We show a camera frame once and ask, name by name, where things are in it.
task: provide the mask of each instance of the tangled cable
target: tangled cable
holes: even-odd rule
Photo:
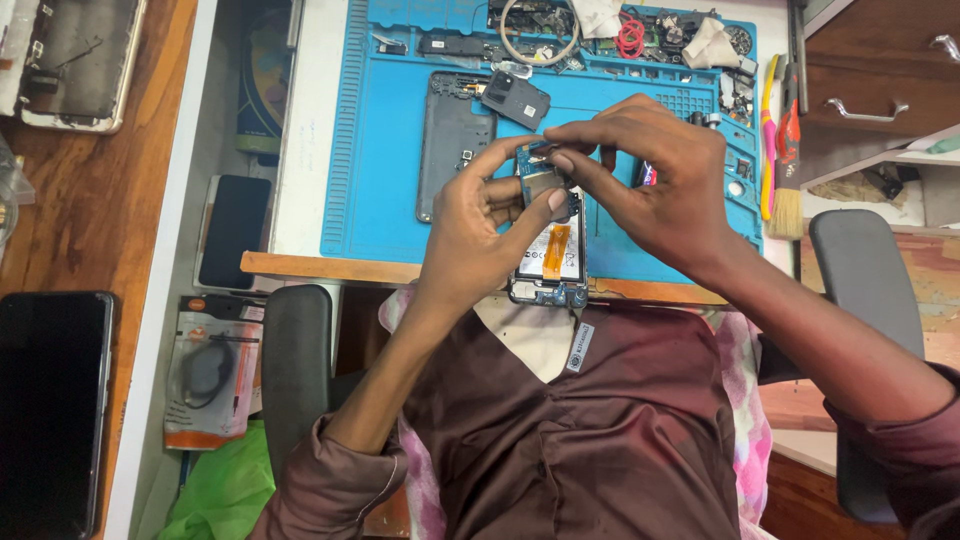
[[[573,5],[570,4],[570,0],[566,0],[566,4],[570,7],[570,10],[573,12],[573,36],[570,39],[570,43],[564,47],[564,50],[560,51],[557,56],[547,59],[547,60],[537,60],[534,58],[529,58],[521,55],[516,51],[513,45],[510,44],[510,40],[507,39],[507,12],[510,11],[510,8],[514,6],[516,0],[507,0],[507,4],[503,7],[503,12],[500,13],[500,40],[503,41],[504,48],[507,49],[507,52],[510,53],[510,56],[515,59],[522,61],[523,63],[529,63],[530,65],[535,65],[538,67],[545,67],[547,65],[553,65],[558,61],[563,60],[566,55],[570,54],[570,51],[573,50],[573,47],[577,45],[577,36],[580,35],[580,19],[577,18],[577,12],[573,9]]]
[[[620,12],[622,21],[619,34],[613,38],[620,56],[625,59],[634,59],[643,52],[643,23],[633,18],[627,12]]]

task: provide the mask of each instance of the blue silicone repair mat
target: blue silicone repair mat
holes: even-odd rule
[[[722,15],[723,4],[719,3]],[[641,13],[659,8],[637,7]],[[737,24],[756,43],[756,26]],[[473,35],[499,43],[487,28],[487,0],[350,0],[347,37],[340,75],[340,95],[327,180],[321,254],[326,257],[421,262],[430,225],[414,215],[420,173],[424,101],[434,71],[483,73],[416,53],[424,31],[430,35]],[[372,34],[408,45],[406,56],[375,52]],[[553,36],[521,35],[524,42],[556,43]],[[540,130],[571,120],[591,118],[598,111],[642,92],[686,120],[694,111],[719,111],[720,69],[691,70],[682,65],[597,57],[582,51],[584,71],[535,68],[530,83],[550,94],[550,111]],[[747,55],[756,60],[756,47]],[[474,100],[473,110],[489,112]],[[756,107],[748,128],[724,117],[720,131],[728,141],[725,195],[731,226],[762,252],[759,213],[759,161]],[[530,132],[504,118],[497,136]],[[695,148],[683,149],[695,152]],[[738,159],[750,162],[752,175],[735,174]],[[617,157],[614,176],[629,184],[635,160]],[[508,161],[497,177],[513,174]],[[737,183],[731,190],[731,184]],[[588,274],[653,282],[689,282],[679,272],[639,249],[613,223],[610,215],[587,198]]]

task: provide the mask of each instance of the brown shirt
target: brown shirt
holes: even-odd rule
[[[591,306],[582,322],[594,332],[579,372],[549,383],[472,311],[429,360],[403,411],[432,456],[446,536],[738,538],[733,420],[710,329],[676,309]],[[880,453],[893,440],[926,441],[885,454],[911,478],[904,489],[937,493],[904,522],[956,519],[960,433],[941,419],[960,425],[960,405],[879,429],[831,413]],[[403,482],[394,439],[382,455],[362,455],[325,438],[324,426],[288,457],[252,538],[358,537]],[[927,461],[912,457],[930,446],[940,450]]]

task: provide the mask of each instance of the shirt label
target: shirt label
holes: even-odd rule
[[[584,356],[593,337],[593,327],[587,323],[580,323],[577,333],[573,335],[573,347],[570,356],[566,358],[566,369],[580,373],[580,366],[584,365]]]

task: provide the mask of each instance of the brush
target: brush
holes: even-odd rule
[[[798,115],[798,69],[797,63],[777,62],[777,71],[783,64],[783,116],[777,132],[777,158],[774,174],[777,188],[774,191],[774,209],[767,222],[767,234],[779,240],[799,240],[804,237],[804,215],[800,206],[800,117]]]
[[[760,181],[760,215],[763,221],[770,219],[774,211],[774,160],[777,158],[777,124],[770,116],[770,91],[774,85],[774,73],[777,71],[777,59],[774,55],[767,69],[767,86],[763,89],[763,110],[760,112],[760,125],[763,130],[763,143],[766,145],[766,160]]]

